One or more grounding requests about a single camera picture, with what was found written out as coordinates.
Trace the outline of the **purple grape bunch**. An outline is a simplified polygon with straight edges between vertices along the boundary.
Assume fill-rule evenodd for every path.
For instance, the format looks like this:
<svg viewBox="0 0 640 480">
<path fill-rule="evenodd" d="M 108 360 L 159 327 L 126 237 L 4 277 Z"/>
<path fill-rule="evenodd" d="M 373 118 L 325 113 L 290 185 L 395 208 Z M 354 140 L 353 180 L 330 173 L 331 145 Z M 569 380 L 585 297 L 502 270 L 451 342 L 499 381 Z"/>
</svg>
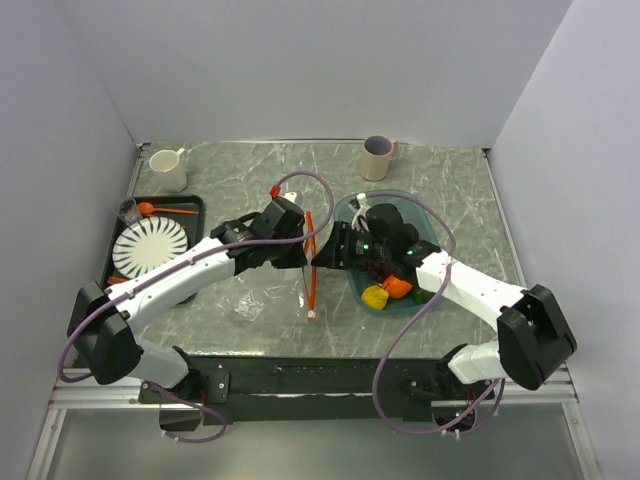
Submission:
<svg viewBox="0 0 640 480">
<path fill-rule="evenodd" d="M 391 272 L 382 264 L 372 263 L 367 268 L 367 274 L 375 282 L 383 283 L 391 275 Z"/>
</svg>

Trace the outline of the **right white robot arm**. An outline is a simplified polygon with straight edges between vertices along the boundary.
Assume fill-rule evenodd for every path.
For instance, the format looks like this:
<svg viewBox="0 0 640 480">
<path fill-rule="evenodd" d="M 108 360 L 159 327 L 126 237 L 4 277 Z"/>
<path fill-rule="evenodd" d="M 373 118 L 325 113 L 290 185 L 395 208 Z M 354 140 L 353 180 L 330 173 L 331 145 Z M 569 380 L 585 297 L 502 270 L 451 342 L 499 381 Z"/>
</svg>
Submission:
<svg viewBox="0 0 640 480">
<path fill-rule="evenodd" d="M 445 357 L 446 368 L 437 375 L 445 396 L 460 398 L 473 383 L 499 378 L 536 390 L 576 352 L 577 341 L 547 287 L 508 284 L 453 259 L 421 239 L 392 204 L 371 207 L 366 222 L 364 231 L 335 222 L 313 265 L 356 272 L 381 264 L 396 278 L 470 312 L 497 335 Z"/>
</svg>

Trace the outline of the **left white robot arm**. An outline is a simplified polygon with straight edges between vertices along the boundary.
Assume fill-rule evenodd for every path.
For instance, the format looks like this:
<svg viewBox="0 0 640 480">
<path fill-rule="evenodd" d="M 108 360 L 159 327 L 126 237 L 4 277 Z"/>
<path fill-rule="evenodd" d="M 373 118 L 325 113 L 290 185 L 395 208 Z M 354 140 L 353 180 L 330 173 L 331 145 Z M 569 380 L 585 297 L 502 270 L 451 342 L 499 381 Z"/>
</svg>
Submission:
<svg viewBox="0 0 640 480">
<path fill-rule="evenodd" d="M 305 214 L 284 197 L 263 212 L 222 223 L 177 258 L 104 291 L 83 287 L 68 328 L 80 358 L 100 385 L 130 376 L 159 384 L 184 402 L 198 390 L 199 378 L 185 353 L 144 340 L 144 328 L 159 315 L 214 283 L 270 263 L 300 268 L 306 263 L 302 234 Z"/>
</svg>

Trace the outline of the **clear zip top bag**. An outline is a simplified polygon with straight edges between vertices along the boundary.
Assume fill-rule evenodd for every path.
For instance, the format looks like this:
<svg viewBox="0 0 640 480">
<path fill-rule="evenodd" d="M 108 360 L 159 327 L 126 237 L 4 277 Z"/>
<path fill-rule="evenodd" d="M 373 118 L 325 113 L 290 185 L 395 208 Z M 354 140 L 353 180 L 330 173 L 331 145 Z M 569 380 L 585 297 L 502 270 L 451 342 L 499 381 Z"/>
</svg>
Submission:
<svg viewBox="0 0 640 480">
<path fill-rule="evenodd" d="M 217 305 L 249 322 L 316 319 L 317 287 L 310 266 L 275 269 L 269 261 L 216 285 Z"/>
</svg>

